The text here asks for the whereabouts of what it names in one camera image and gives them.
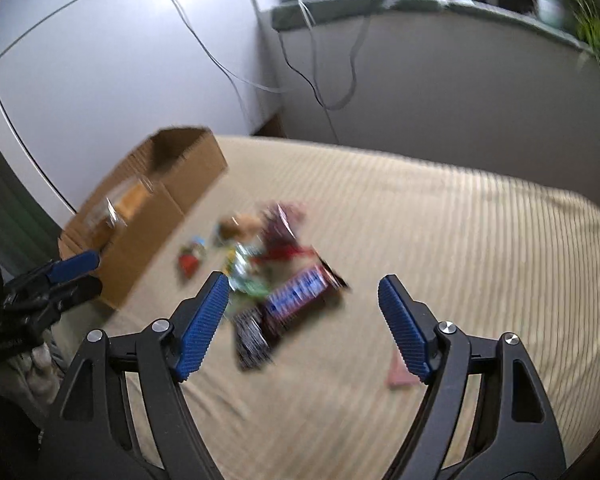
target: beige bedsheet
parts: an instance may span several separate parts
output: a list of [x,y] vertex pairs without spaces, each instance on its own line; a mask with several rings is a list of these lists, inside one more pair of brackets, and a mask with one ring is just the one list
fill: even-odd
[[[468,334],[519,334],[554,407],[568,463],[591,441],[600,428],[599,209],[575,194],[398,156],[218,141],[228,173],[170,238],[126,306],[111,316],[82,307],[57,334],[75,350],[94,324],[119,335],[169,317],[224,257],[211,251],[182,285],[175,269],[182,243],[209,238],[226,212],[271,199],[305,203],[302,240],[352,290],[343,308],[286,340],[263,372],[238,371],[232,327],[219,327],[183,389],[225,478],[381,478],[424,392],[385,386],[393,341],[376,290],[387,273]],[[139,437],[157,461],[137,383],[130,389]],[[461,458],[476,395],[470,381],[448,463]]]

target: snack package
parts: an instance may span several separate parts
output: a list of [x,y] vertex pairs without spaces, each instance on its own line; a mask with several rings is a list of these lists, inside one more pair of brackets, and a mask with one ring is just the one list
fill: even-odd
[[267,250],[298,245],[298,228],[304,221],[302,206],[291,203],[271,203],[262,210],[264,228],[262,241]]
[[118,229],[131,222],[151,193],[151,183],[142,175],[132,176],[112,189],[85,218],[91,230],[90,246],[101,250]]
[[262,279],[258,267],[251,257],[258,250],[243,244],[235,244],[229,252],[223,272],[229,278],[229,286],[234,292],[243,292],[260,300],[269,294],[269,288]]
[[294,275],[257,306],[234,317],[235,349],[241,368],[259,368],[270,361],[271,351],[300,319],[324,304],[330,292],[347,288],[323,260]]
[[251,307],[233,318],[235,351],[238,365],[243,370],[261,368],[271,361],[271,350],[277,338],[267,331],[260,306]]
[[273,247],[261,254],[255,254],[251,261],[256,264],[267,262],[288,262],[300,256],[317,256],[313,247],[302,247],[300,245]]
[[234,240],[245,244],[253,240],[263,227],[264,222],[254,215],[224,216],[218,221],[218,239],[221,243]]
[[283,335],[323,294],[346,287],[347,283],[320,259],[267,296],[263,303],[266,321],[272,332]]

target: electrical cable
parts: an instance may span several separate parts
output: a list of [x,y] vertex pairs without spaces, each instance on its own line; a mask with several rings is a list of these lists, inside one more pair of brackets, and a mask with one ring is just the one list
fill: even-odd
[[236,73],[232,72],[227,67],[225,67],[222,63],[220,63],[214,57],[213,54],[211,54],[211,52],[205,46],[205,44],[202,42],[202,40],[200,40],[200,37],[198,36],[198,34],[196,33],[196,31],[193,30],[193,26],[191,25],[191,23],[190,23],[190,21],[189,21],[189,19],[187,17],[186,12],[184,11],[184,8],[180,5],[180,3],[178,2],[178,0],[171,0],[171,3],[175,6],[176,10],[178,11],[178,15],[180,16],[180,19],[183,21],[183,23],[185,24],[185,26],[189,29],[190,33],[193,34],[193,37],[196,38],[196,41],[200,44],[200,46],[202,47],[202,50],[205,51],[205,54],[223,72],[229,73],[231,76],[233,76],[234,78],[236,78],[238,81],[240,81],[242,83],[245,83],[247,85],[253,86],[254,88],[257,88],[259,90],[264,90],[265,92],[271,92],[272,94],[282,94],[282,93],[288,91],[286,88],[273,88],[273,87],[270,87],[270,86],[264,86],[264,85],[261,85],[261,84],[258,84],[258,83],[254,83],[253,81],[249,81],[248,79],[241,78]]
[[338,134],[336,133],[336,129],[333,127],[333,122],[331,121],[331,116],[329,115],[329,111],[324,106],[322,106],[322,103],[320,102],[320,99],[318,98],[318,93],[315,89],[314,84],[309,80],[309,78],[307,76],[305,76],[302,72],[300,72],[295,66],[293,66],[289,62],[289,58],[286,54],[285,43],[282,40],[282,35],[280,33],[278,33],[278,41],[280,42],[280,49],[282,49],[282,56],[285,58],[286,65],[291,70],[293,70],[295,73],[297,73],[302,79],[304,79],[307,82],[307,84],[311,87],[311,90],[314,91],[315,100],[318,101],[318,104],[320,105],[320,107],[324,111],[325,116],[327,117],[327,122],[329,123],[329,128],[331,129],[331,134],[333,135],[333,138],[336,139],[336,144],[340,144],[340,138],[338,137]]
[[235,81],[231,78],[229,71],[224,68],[224,66],[209,52],[209,50],[206,48],[205,44],[202,43],[202,40],[200,40],[200,38],[196,34],[196,31],[193,30],[193,27],[189,23],[189,19],[187,18],[187,15],[184,12],[184,9],[180,7],[180,4],[178,3],[178,1],[171,0],[171,3],[178,11],[178,15],[180,16],[180,19],[183,21],[183,23],[189,29],[189,31],[193,34],[193,37],[196,38],[196,40],[198,40],[198,43],[200,44],[200,47],[202,47],[202,50],[205,51],[205,53],[207,54],[209,59],[211,61],[213,61],[213,63],[222,71],[222,73],[229,80],[229,83],[231,83],[231,86],[234,88],[235,95],[238,98],[238,103],[240,105],[240,111],[242,112],[242,116],[244,117],[244,120],[246,121],[246,123],[249,125],[249,128],[251,128],[253,126],[253,121],[251,121],[251,117],[247,113],[246,107],[244,106],[244,101],[242,100],[242,96],[240,95],[240,91],[238,90],[238,87],[236,86]]
[[300,12],[302,14],[302,17],[304,18],[304,22],[307,26],[307,29],[309,31],[309,36],[311,39],[312,78],[314,80],[314,83],[312,84],[312,88],[314,88],[314,95],[316,96],[316,100],[318,101],[318,104],[321,107],[325,108],[328,111],[342,110],[345,106],[347,106],[349,104],[349,102],[353,98],[353,95],[355,94],[356,89],[358,87],[358,74],[356,73],[356,57],[358,56],[358,53],[360,52],[360,48],[362,47],[362,44],[364,43],[364,41],[366,39],[366,35],[368,33],[370,20],[371,20],[370,15],[369,14],[365,15],[365,17],[362,21],[362,24],[360,26],[360,31],[358,32],[356,41],[354,42],[353,46],[351,47],[351,51],[349,53],[349,66],[350,66],[350,70],[351,70],[351,83],[349,85],[349,89],[347,90],[346,94],[339,101],[337,101],[333,105],[328,105],[327,103],[324,102],[322,93],[320,91],[320,86],[318,84],[317,43],[315,41],[313,26],[311,24],[311,22],[314,22],[314,25],[315,25],[315,19],[311,15],[311,12],[309,11],[309,9],[306,6],[306,4],[304,3],[304,1],[303,0],[297,0],[297,1],[298,1],[298,6],[300,7]]

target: open cardboard box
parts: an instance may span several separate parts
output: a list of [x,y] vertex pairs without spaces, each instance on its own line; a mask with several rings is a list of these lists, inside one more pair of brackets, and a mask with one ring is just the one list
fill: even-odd
[[226,161],[210,130],[160,130],[104,178],[69,222],[58,240],[61,257],[67,259],[96,248],[92,247],[93,227],[86,221],[90,212],[129,177],[146,177],[153,192],[126,228],[116,232],[104,247],[96,272],[103,285],[101,299],[119,308],[154,254],[225,168]]

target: pivot bolt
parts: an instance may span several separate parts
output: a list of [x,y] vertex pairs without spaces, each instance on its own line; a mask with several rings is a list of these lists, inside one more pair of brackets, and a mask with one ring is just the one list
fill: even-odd
[[504,335],[504,342],[508,345],[517,345],[520,342],[520,338],[513,332],[507,332]]
[[91,330],[87,334],[87,341],[90,343],[95,343],[96,341],[100,341],[102,339],[102,330]]
[[166,332],[169,329],[169,321],[166,319],[157,319],[151,325],[151,330],[154,332]]
[[438,323],[438,328],[440,329],[440,332],[445,334],[453,334],[457,330],[456,326],[450,321],[440,321]]

